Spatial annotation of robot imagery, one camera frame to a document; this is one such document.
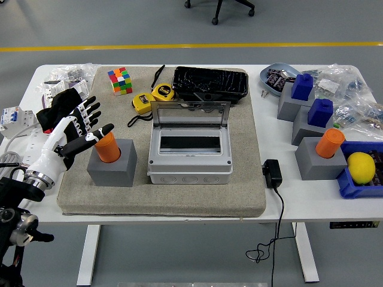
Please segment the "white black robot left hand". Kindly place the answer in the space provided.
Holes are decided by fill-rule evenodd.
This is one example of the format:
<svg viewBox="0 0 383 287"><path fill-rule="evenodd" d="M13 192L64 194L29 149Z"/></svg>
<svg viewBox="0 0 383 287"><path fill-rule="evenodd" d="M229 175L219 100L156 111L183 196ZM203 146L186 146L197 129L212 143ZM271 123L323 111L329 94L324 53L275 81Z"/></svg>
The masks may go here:
<svg viewBox="0 0 383 287"><path fill-rule="evenodd" d="M70 169L77 154L94 146L114 128L113 124L107 124L91 131L101 115L100 105L92 96L58 122L42 146L38 160L25 171L25 182L52 187L59 175Z"/></svg>

